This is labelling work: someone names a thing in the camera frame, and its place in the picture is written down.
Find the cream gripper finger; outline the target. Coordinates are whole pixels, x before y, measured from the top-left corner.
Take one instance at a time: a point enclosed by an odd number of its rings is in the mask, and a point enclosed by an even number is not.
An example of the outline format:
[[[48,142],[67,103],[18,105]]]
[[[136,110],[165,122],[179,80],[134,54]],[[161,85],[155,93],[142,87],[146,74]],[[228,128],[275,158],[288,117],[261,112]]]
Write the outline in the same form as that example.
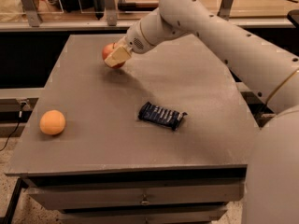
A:
[[[127,44],[127,41],[126,41],[126,37],[124,36],[115,43],[115,47],[125,46],[126,44]]]
[[[125,63],[131,58],[131,52],[128,51],[124,46],[115,47],[114,50],[104,60],[105,64],[114,68],[118,63]]]

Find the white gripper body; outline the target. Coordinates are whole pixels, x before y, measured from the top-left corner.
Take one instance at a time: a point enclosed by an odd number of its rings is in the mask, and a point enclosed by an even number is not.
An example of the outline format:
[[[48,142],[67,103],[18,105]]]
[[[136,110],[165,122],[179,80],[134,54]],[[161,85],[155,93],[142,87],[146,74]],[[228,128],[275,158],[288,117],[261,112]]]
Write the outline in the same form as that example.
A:
[[[126,42],[134,53],[142,54],[155,47],[155,25],[142,19],[134,23],[127,31]]]

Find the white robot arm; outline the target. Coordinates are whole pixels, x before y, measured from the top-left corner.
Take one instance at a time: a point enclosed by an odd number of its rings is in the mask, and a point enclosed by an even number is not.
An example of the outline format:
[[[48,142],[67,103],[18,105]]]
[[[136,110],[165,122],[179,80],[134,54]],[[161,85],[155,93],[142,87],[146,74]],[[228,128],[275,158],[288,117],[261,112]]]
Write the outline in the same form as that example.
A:
[[[199,0],[159,0],[105,55],[115,68],[184,35],[199,38],[272,112],[253,139],[242,224],[299,224],[299,59],[210,13]]]

